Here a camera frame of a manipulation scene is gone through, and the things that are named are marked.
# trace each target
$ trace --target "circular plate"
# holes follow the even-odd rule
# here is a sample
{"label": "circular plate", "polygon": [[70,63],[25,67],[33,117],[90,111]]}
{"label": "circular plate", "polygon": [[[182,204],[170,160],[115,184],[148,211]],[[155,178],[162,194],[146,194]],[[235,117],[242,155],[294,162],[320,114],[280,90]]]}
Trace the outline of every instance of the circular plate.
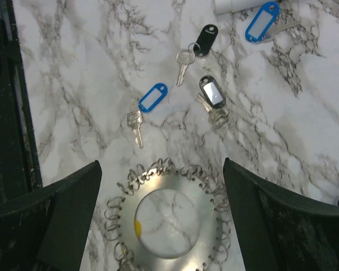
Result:
{"label": "circular plate", "polygon": [[[217,255],[217,250],[222,239],[221,213],[215,211],[211,202],[213,196],[207,194],[199,184],[201,181],[194,178],[188,180],[178,174],[157,175],[154,174],[148,181],[140,185],[134,195],[127,195],[121,204],[119,228],[119,241],[124,242],[129,250],[133,251],[135,267],[150,267],[151,271],[203,270],[210,264],[211,259]],[[158,189],[173,189],[183,193],[192,201],[199,217],[199,236],[196,244],[185,255],[176,259],[165,259],[149,252],[140,242],[134,227],[135,213],[139,203],[151,192]]]}

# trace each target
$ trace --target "yellow sticker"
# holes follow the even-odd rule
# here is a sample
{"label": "yellow sticker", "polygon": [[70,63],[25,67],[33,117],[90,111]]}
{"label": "yellow sticker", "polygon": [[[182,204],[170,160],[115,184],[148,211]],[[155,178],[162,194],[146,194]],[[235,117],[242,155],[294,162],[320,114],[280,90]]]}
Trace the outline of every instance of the yellow sticker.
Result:
{"label": "yellow sticker", "polygon": [[142,226],[138,220],[134,220],[134,227],[135,227],[135,233],[137,234],[137,237],[139,238],[140,232],[142,231]]}

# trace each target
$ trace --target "blue plastic frame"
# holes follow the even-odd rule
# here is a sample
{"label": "blue plastic frame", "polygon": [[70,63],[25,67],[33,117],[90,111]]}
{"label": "blue plastic frame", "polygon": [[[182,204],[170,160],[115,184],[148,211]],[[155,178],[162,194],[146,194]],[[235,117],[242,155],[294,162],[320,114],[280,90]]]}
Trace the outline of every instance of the blue plastic frame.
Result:
{"label": "blue plastic frame", "polygon": [[[266,27],[263,29],[262,33],[258,36],[258,38],[255,38],[253,36],[251,36],[250,34],[248,34],[248,32],[250,31],[250,29],[252,28],[252,26],[256,23],[258,17],[260,16],[260,14],[266,11],[269,14],[272,15],[272,19],[271,21],[266,25]],[[269,27],[272,25],[272,23],[277,19],[278,15],[280,13],[280,7],[276,2],[267,2],[265,3],[257,12],[256,16],[254,17],[254,19],[252,20],[252,22],[249,24],[249,26],[247,27],[246,30],[246,40],[249,42],[259,42],[263,39],[263,36],[266,34],[267,30],[269,29]]]}
{"label": "blue plastic frame", "polygon": [[[142,102],[155,90],[159,90],[160,93],[162,94],[158,99],[156,99],[156,101],[154,103],[152,103],[152,105],[149,107],[149,108],[145,108],[143,105],[142,105]],[[151,112],[153,108],[156,107],[156,105],[161,101],[163,100],[163,98],[167,95],[168,93],[168,88],[166,85],[164,85],[163,83],[158,83],[158,84],[155,84],[151,89],[150,91],[148,91],[146,93],[146,95],[143,96],[142,99],[140,99],[139,101],[139,104],[138,104],[138,107],[139,109],[144,112],[144,113],[148,113],[148,112]]]}

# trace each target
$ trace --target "key tag label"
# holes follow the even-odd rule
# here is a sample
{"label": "key tag label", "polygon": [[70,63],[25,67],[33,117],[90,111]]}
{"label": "key tag label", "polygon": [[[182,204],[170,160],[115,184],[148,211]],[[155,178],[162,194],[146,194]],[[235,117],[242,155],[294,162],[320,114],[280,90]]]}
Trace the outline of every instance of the key tag label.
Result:
{"label": "key tag label", "polygon": [[217,34],[218,28],[214,24],[207,24],[203,27],[193,47],[193,51],[196,56],[208,55]]}
{"label": "key tag label", "polygon": [[139,109],[144,113],[151,112],[156,105],[167,95],[168,88],[163,83],[155,84],[139,101]]}
{"label": "key tag label", "polygon": [[280,7],[276,2],[265,3],[257,12],[246,30],[246,39],[249,42],[259,42],[263,39],[269,27],[277,19]]}

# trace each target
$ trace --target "marble countertop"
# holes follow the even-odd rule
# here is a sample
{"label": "marble countertop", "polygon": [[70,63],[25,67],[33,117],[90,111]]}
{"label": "marble countertop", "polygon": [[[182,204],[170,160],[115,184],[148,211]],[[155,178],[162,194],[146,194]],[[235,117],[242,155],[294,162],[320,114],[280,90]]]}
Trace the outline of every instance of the marble countertop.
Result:
{"label": "marble countertop", "polygon": [[[230,157],[271,182],[336,204],[339,0],[282,1],[278,22],[298,19],[302,26],[261,45],[244,38],[258,8],[215,16],[210,0],[13,2],[44,185],[93,160],[102,166],[82,271],[117,269],[103,212],[120,193],[116,182],[138,163],[171,158],[221,175]],[[177,87],[175,56],[209,23],[219,28],[212,50]],[[230,120],[218,130],[195,101],[204,75],[226,93]],[[157,82],[169,93],[144,115],[138,149],[125,117]],[[234,230],[231,238],[223,270],[244,270]]]}

